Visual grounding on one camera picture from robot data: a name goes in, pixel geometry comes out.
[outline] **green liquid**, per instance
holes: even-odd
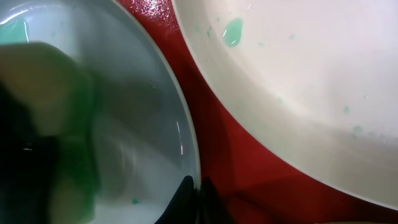
[[[243,20],[240,18],[233,19],[227,24],[223,34],[223,39],[224,43],[228,47],[235,47],[240,43],[242,37],[242,26]]]
[[[361,133],[362,130],[363,130],[363,128],[362,128],[361,126],[355,126],[355,127],[353,128],[353,132],[354,132],[355,134]]]
[[[348,106],[344,107],[343,112],[344,114],[349,114],[349,107]]]
[[[17,18],[0,25],[0,44],[26,43],[28,41],[25,20]]]

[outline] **white bowl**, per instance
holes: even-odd
[[[29,41],[54,45],[100,75],[104,110],[94,139],[101,192],[92,224],[153,224],[186,175],[199,186],[185,98],[130,13],[108,0],[0,0],[0,24],[14,19],[24,21]]]
[[[397,1],[173,4],[205,80],[259,142],[323,183],[398,208]]]

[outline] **green sponge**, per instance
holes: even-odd
[[[91,77],[55,47],[34,43],[0,48],[0,79],[28,108],[39,134],[57,136],[60,142],[51,223],[90,221],[98,188],[90,143],[95,97]]]

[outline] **red surface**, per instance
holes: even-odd
[[[251,137],[200,75],[169,0],[119,1],[146,28],[173,68],[197,132],[202,176],[212,179],[238,223],[398,223],[396,211],[307,177]]]

